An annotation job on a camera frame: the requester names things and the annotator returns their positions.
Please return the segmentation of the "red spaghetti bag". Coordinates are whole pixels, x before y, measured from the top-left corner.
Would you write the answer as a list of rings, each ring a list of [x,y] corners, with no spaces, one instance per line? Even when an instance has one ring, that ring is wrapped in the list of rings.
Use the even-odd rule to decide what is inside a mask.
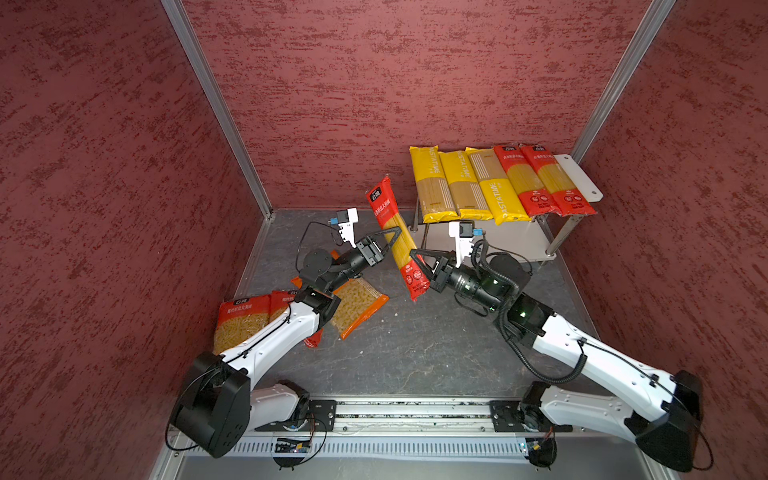
[[[596,214],[596,210],[546,147],[525,145],[520,150],[553,197],[561,217]]]
[[[383,180],[366,193],[366,197],[374,216],[382,229],[394,226],[400,226],[402,228],[401,236],[394,245],[391,246],[392,258],[405,282],[411,299],[415,301],[418,297],[423,295],[412,294],[410,292],[410,274],[414,270],[420,270],[409,255],[412,249],[416,249],[416,244],[408,231],[407,224],[399,212],[390,178],[385,176]]]
[[[496,145],[493,150],[529,217],[561,213],[554,197],[518,147]]]

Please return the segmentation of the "yellow spaghetti bag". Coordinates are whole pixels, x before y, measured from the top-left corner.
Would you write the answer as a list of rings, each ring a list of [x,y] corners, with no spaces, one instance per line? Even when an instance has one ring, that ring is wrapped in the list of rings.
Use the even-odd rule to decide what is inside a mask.
[[[465,149],[497,225],[531,221],[493,149]]]
[[[409,148],[416,188],[426,224],[459,219],[442,167],[438,147]]]
[[[439,159],[459,218],[491,220],[492,213],[468,155],[464,151],[440,152]]]

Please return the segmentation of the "orange pasta bag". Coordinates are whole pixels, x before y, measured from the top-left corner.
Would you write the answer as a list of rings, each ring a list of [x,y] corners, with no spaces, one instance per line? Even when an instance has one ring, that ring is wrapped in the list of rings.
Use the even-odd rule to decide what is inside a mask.
[[[387,295],[381,294],[362,278],[349,279],[332,293],[324,293],[304,284],[299,277],[295,277],[292,283],[299,287],[294,301],[302,308],[307,306],[317,316],[317,331],[304,339],[309,348],[319,345],[327,323],[332,323],[340,338],[345,340],[389,300]]]

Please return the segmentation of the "small red macaroni bag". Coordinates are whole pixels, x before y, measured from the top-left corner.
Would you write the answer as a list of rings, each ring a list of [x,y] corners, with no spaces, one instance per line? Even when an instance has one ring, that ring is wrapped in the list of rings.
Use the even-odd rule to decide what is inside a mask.
[[[270,312],[269,322],[276,320],[280,315],[287,311],[289,304],[294,300],[297,290],[274,290],[269,295],[270,297]],[[308,348],[317,348],[322,340],[323,330],[318,332],[304,340],[304,344]]]

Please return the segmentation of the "red spaghetti bag front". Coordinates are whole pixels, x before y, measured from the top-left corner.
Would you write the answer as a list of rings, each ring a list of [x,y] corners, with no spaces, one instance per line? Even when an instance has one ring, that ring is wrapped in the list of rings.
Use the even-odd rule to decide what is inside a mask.
[[[596,210],[546,147],[525,145],[520,150],[553,197],[561,217],[596,214]]]

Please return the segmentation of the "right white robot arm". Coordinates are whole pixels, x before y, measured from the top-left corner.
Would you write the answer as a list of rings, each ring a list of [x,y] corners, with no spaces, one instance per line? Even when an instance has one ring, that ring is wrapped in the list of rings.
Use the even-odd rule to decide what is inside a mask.
[[[495,316],[504,342],[535,377],[518,405],[533,429],[585,427],[634,443],[657,463],[695,470],[705,437],[703,383],[686,370],[653,368],[588,335],[524,293],[532,270],[479,241],[463,263],[456,253],[414,249],[411,259],[433,290],[453,291],[477,314]]]

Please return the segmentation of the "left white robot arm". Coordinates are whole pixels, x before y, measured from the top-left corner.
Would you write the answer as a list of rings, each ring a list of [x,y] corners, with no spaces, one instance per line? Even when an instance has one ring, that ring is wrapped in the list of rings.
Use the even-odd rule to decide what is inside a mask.
[[[381,263],[402,232],[399,227],[375,231],[337,259],[323,249],[309,252],[299,269],[302,288],[285,312],[238,345],[194,359],[166,426],[220,458],[247,429],[295,417],[304,397],[300,389],[290,383],[262,389],[256,384],[295,345],[333,318],[341,304],[334,291]]]

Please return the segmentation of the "white two-tier shelf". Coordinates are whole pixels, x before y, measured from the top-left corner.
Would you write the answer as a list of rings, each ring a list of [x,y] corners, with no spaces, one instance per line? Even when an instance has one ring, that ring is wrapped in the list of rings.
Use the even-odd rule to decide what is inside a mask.
[[[603,199],[603,193],[597,185],[570,155],[556,154],[555,158],[584,199],[597,209],[596,204]],[[536,220],[528,222],[514,221],[501,225],[496,225],[493,220],[475,220],[474,227],[483,230],[491,245],[519,254],[528,262],[547,262],[556,259],[559,248],[584,218],[584,215],[564,217],[565,223],[556,233],[550,232],[547,216],[539,216]],[[420,248],[446,251],[455,248],[455,240],[449,236],[449,223],[425,224],[420,207],[417,207],[415,219],[409,223],[409,229]]]

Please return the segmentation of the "large red macaroni bag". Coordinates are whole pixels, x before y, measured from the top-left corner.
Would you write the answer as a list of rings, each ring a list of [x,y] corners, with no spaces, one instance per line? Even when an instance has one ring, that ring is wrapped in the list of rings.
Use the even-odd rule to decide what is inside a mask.
[[[268,295],[241,298],[220,305],[213,338],[213,353],[219,355],[248,340],[269,323]]]

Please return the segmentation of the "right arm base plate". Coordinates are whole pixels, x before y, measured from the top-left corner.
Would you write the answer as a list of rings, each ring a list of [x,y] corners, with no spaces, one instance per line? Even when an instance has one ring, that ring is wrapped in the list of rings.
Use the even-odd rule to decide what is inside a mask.
[[[559,425],[550,421],[539,407],[519,401],[492,400],[489,402],[490,417],[496,433],[570,433],[571,425]]]

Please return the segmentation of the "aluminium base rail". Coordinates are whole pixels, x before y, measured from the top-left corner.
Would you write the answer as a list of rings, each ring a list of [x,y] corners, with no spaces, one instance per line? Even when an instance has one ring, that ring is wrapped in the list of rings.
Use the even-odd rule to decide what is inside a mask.
[[[450,399],[363,399],[336,400],[334,428],[358,433],[365,428],[389,432],[431,432],[440,428],[453,431],[478,431],[494,426],[489,402]],[[568,392],[539,386],[527,393],[521,405],[539,407],[554,424],[571,425],[635,441],[642,430],[640,417],[615,397]]]

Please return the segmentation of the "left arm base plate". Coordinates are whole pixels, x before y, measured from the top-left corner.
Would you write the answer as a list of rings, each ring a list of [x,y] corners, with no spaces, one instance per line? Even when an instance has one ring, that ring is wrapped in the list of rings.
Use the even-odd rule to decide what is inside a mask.
[[[312,426],[321,431],[334,428],[336,400],[300,400],[291,416],[283,422],[271,422],[255,428],[258,432],[309,432]]]

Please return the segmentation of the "left aluminium corner post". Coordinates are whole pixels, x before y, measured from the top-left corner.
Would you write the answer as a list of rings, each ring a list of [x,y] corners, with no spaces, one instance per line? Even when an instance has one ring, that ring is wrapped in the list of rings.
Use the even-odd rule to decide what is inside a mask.
[[[206,59],[183,2],[162,0],[161,4],[262,216],[267,222],[272,222],[274,220],[272,203]]]

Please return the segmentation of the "aluminium corner post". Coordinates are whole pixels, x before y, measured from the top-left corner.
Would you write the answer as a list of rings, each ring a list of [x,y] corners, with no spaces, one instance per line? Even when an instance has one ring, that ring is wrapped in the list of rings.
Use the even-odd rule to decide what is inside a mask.
[[[653,0],[650,2],[571,150],[571,157],[577,164],[584,160],[675,4],[675,0]]]
[[[274,220],[272,203],[206,59],[183,2],[162,0],[161,4],[262,216],[267,222],[272,222]]]

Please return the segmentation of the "right aluminium corner post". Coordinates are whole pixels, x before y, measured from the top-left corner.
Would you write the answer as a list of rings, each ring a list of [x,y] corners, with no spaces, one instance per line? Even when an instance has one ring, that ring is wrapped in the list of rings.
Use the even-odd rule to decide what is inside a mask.
[[[650,2],[571,150],[571,157],[577,164],[584,160],[675,4],[675,0],[653,0]]]

